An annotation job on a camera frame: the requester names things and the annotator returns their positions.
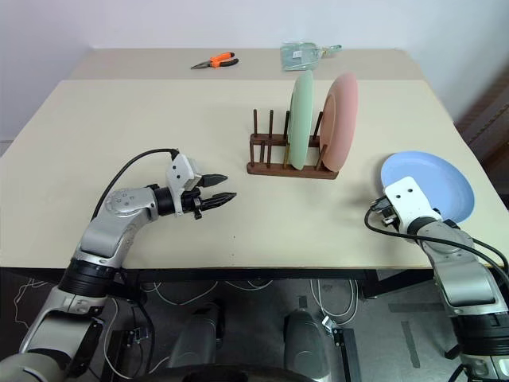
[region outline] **dish rack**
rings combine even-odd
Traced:
[[[317,125],[313,135],[309,136],[308,147],[317,148],[320,150],[320,135],[318,129],[320,128],[321,118],[323,111],[318,115]],[[249,139],[249,152],[250,161],[247,163],[247,172],[253,175],[268,175],[273,177],[307,177],[312,179],[336,179],[339,172],[334,172],[327,169],[322,159],[327,151],[327,145],[324,145],[320,151],[317,164],[314,166],[304,166],[302,170],[297,170],[288,163],[289,142],[288,142],[288,122],[289,111],[286,111],[285,117],[285,130],[283,134],[273,133],[274,110],[269,112],[269,134],[258,132],[258,111],[253,110],[253,126],[254,133],[251,134]],[[255,162],[255,146],[260,146],[260,158]],[[285,157],[283,163],[272,163],[272,147],[282,146],[285,147]],[[267,148],[267,160],[265,162],[265,148]]]

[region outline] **clear plastic bag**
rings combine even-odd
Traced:
[[[285,71],[313,70],[323,56],[340,50],[341,45],[318,47],[312,42],[284,43],[281,47],[282,68]]]

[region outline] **plate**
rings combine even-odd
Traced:
[[[467,219],[474,209],[475,197],[464,175],[446,160],[421,151],[391,155],[380,173],[383,186],[404,177],[415,179],[432,208],[456,223]]]
[[[359,103],[356,75],[346,73],[336,78],[325,98],[320,126],[320,150],[327,145],[323,163],[339,171],[347,160],[356,130]]]
[[[309,134],[313,118],[313,73],[308,70],[297,78],[293,86],[289,108],[289,163],[302,170],[308,154]]]

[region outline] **green plate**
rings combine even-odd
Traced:
[[[313,118],[313,73],[304,72],[293,86],[289,107],[289,163],[302,170],[308,154],[309,135]]]

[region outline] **pink plate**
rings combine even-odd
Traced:
[[[356,75],[337,77],[328,90],[320,127],[320,150],[327,145],[323,163],[331,171],[339,171],[347,160],[356,130],[358,102]]]

